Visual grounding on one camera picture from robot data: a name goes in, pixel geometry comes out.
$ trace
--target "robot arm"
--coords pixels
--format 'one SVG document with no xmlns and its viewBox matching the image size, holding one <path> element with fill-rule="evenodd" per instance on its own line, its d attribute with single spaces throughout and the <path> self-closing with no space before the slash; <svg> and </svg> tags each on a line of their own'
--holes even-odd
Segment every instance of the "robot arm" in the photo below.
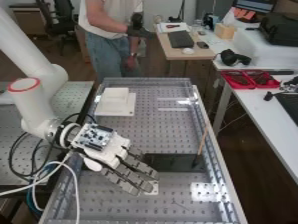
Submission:
<svg viewBox="0 0 298 224">
<path fill-rule="evenodd" d="M 50 99 L 68 81 L 68 74 L 62 67 L 49 63 L 1 7 L 0 50 L 28 77 L 40 79 L 45 97 Z M 13 104 L 10 95 L 6 92 L 0 95 L 0 104 Z"/>
<path fill-rule="evenodd" d="M 54 116 L 38 79 L 14 81 L 8 92 L 22 116 L 22 129 L 28 133 L 78 152 L 86 167 L 100 172 L 132 195 L 153 191 L 150 180 L 158 179 L 158 173 L 139 161 L 141 152 L 132 149 L 129 139 L 94 123 L 81 127 L 61 121 Z"/>
</svg>

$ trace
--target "chair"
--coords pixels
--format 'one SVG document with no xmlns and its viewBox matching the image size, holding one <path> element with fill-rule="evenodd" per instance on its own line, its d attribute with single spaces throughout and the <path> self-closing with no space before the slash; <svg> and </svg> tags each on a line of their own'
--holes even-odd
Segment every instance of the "chair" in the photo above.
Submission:
<svg viewBox="0 0 298 224">
<path fill-rule="evenodd" d="M 73 6 L 69 0 L 54 1 L 54 12 L 49 11 L 49 4 L 44 0 L 36 0 L 37 6 L 45 19 L 45 32 L 49 36 L 61 36 L 60 39 L 60 55 L 62 56 L 62 50 L 66 42 L 76 42 L 73 21 Z"/>
</svg>

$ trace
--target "red tray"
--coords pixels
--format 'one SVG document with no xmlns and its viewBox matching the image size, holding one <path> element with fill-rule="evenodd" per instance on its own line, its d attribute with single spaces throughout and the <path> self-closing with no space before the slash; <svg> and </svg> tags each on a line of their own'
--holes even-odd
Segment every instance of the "red tray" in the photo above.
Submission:
<svg viewBox="0 0 298 224">
<path fill-rule="evenodd" d="M 279 88 L 281 83 L 265 71 L 247 70 L 243 71 L 245 75 L 254 81 L 255 87 L 259 89 Z"/>
<path fill-rule="evenodd" d="M 255 83 L 243 71 L 222 71 L 221 75 L 233 89 L 255 89 Z"/>
</svg>

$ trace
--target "white t-shirt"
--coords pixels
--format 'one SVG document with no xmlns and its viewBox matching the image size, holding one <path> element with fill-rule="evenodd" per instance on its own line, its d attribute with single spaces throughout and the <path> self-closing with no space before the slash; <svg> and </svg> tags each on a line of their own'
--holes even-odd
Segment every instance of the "white t-shirt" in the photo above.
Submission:
<svg viewBox="0 0 298 224">
<path fill-rule="evenodd" d="M 110 33 L 89 24 L 86 18 L 86 2 L 81 0 L 80 26 L 88 31 L 108 39 L 117 39 L 125 36 L 124 33 Z M 142 12 L 142 0 L 97 0 L 104 2 L 105 12 L 117 22 L 129 23 L 134 12 Z"/>
</svg>

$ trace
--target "robotic hand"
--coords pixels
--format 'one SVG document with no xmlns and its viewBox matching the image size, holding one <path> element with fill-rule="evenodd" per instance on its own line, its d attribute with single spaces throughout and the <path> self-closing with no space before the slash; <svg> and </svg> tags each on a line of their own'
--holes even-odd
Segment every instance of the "robotic hand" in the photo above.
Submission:
<svg viewBox="0 0 298 224">
<path fill-rule="evenodd" d="M 61 141 L 68 142 L 80 153 L 90 170 L 101 172 L 112 183 L 134 196 L 139 191 L 153 191 L 149 181 L 158 180 L 158 173 L 139 161 L 141 152 L 130 149 L 129 139 L 94 123 L 85 124 L 82 128 L 72 123 L 64 130 L 62 136 L 68 136 L 68 139 Z"/>
</svg>

